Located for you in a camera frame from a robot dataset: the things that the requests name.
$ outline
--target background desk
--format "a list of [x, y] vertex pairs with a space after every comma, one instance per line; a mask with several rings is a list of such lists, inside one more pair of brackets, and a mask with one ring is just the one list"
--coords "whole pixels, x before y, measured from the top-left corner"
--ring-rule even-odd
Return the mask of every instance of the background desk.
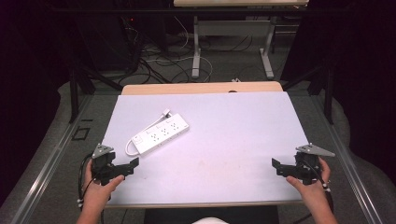
[[[176, 7], [280, 7], [303, 6], [307, 0], [175, 0]], [[276, 17], [271, 21], [198, 21], [194, 17], [194, 61], [192, 63], [192, 77], [199, 76], [201, 50], [199, 35], [257, 35], [266, 36], [264, 49], [260, 49], [265, 75], [274, 78], [274, 73], [268, 59], [268, 52], [274, 35]]]
[[[219, 88], [225, 93], [206, 93], [215, 90], [216, 85], [147, 85], [158, 88], [159, 94], [119, 96], [103, 140], [104, 145], [115, 148], [115, 164], [131, 160], [124, 152], [126, 142], [157, 119], [165, 108], [179, 113], [190, 129], [141, 156], [134, 174], [127, 176], [112, 194], [108, 207], [301, 201], [299, 193], [276, 175], [271, 165], [271, 158], [294, 164], [295, 148], [307, 144], [288, 94], [277, 88], [276, 82], [221, 83]], [[129, 86], [123, 94], [139, 93], [133, 91], [134, 87], [142, 86]], [[161, 94], [184, 88], [187, 93], [198, 90], [203, 93]], [[227, 93], [242, 89], [256, 92]]]

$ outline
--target person's right hand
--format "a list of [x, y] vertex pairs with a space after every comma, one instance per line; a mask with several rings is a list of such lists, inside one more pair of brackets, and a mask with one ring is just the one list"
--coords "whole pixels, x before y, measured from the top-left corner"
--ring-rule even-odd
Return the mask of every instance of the person's right hand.
[[[330, 167], [322, 158], [319, 158], [319, 162], [322, 167], [322, 179], [325, 183], [329, 183]], [[300, 192], [305, 206], [317, 223], [337, 223], [320, 181], [316, 180], [306, 186], [293, 176], [286, 177], [286, 180]]]

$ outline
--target power strip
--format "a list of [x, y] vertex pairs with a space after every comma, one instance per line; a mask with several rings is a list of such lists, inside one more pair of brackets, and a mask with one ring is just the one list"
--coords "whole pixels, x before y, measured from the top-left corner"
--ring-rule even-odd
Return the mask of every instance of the power strip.
[[138, 133], [132, 138], [132, 142], [137, 151], [143, 154], [155, 147], [160, 147], [169, 140], [186, 132], [189, 128], [189, 124], [179, 114], [175, 114]]

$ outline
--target gray carpet floor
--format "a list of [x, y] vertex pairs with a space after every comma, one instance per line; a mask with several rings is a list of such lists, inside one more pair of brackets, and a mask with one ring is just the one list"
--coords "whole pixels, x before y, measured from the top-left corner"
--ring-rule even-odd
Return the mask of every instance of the gray carpet floor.
[[[205, 71], [207, 73], [213, 71], [210, 73], [210, 82], [231, 81], [236, 77], [242, 81], [266, 81], [267, 78], [263, 73], [262, 61], [258, 52], [258, 48], [263, 44], [260, 38], [252, 38], [250, 44], [248, 38], [238, 46], [240, 49], [249, 46], [245, 50], [227, 51], [227, 49], [237, 46], [243, 39], [243, 36], [204, 39], [202, 57], [205, 57], [207, 61], [201, 61], [203, 72], [195, 81], [208, 81], [209, 79], [204, 75]], [[275, 80], [280, 80], [282, 67], [286, 61], [293, 36], [278, 36], [276, 40], [276, 52], [270, 55], [270, 61], [276, 74]], [[186, 53], [187, 56], [183, 57], [190, 57], [192, 52], [181, 48], [182, 45], [174, 46], [171, 50], [178, 51], [180, 54]], [[146, 48], [146, 55], [152, 54], [154, 50], [155, 48]], [[165, 60], [164, 57], [157, 55], [145, 56], [145, 59], [147, 61]], [[191, 72], [188, 69], [191, 68], [192, 60], [180, 61], [178, 66], [163, 66], [163, 62], [151, 62], [150, 64], [163, 76], [169, 79], [175, 78], [175, 82], [178, 82], [186, 80]], [[184, 73], [179, 75], [182, 72], [181, 68], [187, 71], [187, 75]], [[140, 68], [136, 74], [143, 72], [143, 69]], [[119, 74], [106, 75], [114, 78], [115, 81], [120, 81], [122, 85], [138, 84], [146, 79], [144, 75], [127, 78], [119, 77]], [[68, 84], [59, 89], [62, 100], [57, 115], [19, 183], [1, 207], [1, 223], [21, 223], [22, 220], [25, 223], [73, 223], [77, 220], [79, 215], [76, 202], [79, 164], [83, 157], [102, 141], [117, 96], [120, 94], [101, 82], [94, 81], [94, 84], [97, 88], [95, 95], [80, 95], [82, 110], [78, 119], [71, 125], [68, 124], [71, 113]], [[315, 145], [338, 152], [339, 146], [334, 142], [333, 133], [320, 111], [323, 94], [319, 96], [307, 95], [306, 83], [297, 85], [289, 91], [289, 94], [307, 139]], [[332, 168], [331, 188], [335, 216], [340, 223], [396, 223], [396, 216], [392, 214], [392, 211], [396, 211], [395, 187], [375, 166], [347, 150], [349, 141], [347, 118], [342, 107], [336, 101], [333, 103], [332, 112], [334, 120], [332, 128], [336, 130], [336, 137], [345, 146], [346, 154], [352, 158], [352, 163], [349, 166], [356, 169], [358, 179], [364, 183], [363, 189], [367, 190], [363, 192], [363, 196], [368, 197], [371, 203], [363, 204], [367, 203], [367, 200], [361, 201], [359, 195], [361, 191], [356, 191], [353, 188], [354, 182], [351, 181], [347, 169], [343, 165], [343, 158], [339, 156], [329, 158], [327, 161]], [[78, 140], [80, 136], [85, 135], [84, 132], [87, 132], [86, 138]], [[33, 186], [40, 184], [37, 180], [43, 177], [46, 177], [48, 182], [41, 185], [40, 190], [33, 189]], [[372, 211], [374, 208], [375, 213], [380, 216], [380, 221], [376, 217], [370, 218], [370, 214], [362, 209], [366, 205]], [[292, 223], [306, 214], [308, 211], [301, 203], [283, 204], [278, 207], [280, 223]], [[144, 209], [107, 209], [105, 223], [141, 224], [144, 221], [144, 215]], [[309, 218], [304, 223], [314, 222], [312, 218]]]

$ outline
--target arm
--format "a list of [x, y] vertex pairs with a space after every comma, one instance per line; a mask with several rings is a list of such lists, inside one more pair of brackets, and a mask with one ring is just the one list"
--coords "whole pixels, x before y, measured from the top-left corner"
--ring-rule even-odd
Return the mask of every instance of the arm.
[[[325, 183], [328, 183], [330, 177], [329, 165], [321, 158], [319, 158], [319, 162], [322, 166], [322, 178]], [[286, 180], [300, 192], [305, 206], [311, 212], [316, 223], [337, 223], [326, 199], [326, 194], [319, 181], [305, 186], [298, 179], [292, 176], [286, 177]]]
[[111, 192], [114, 191], [124, 179], [123, 175], [119, 175], [111, 180], [107, 185], [101, 186], [100, 183], [97, 184], [95, 181], [92, 181], [91, 167], [92, 160], [88, 162], [85, 170], [85, 181], [83, 187], [85, 189], [84, 206], [82, 207], [82, 212], [79, 215], [77, 224], [96, 224], [102, 210], [105, 208], [105, 205], [110, 198]]

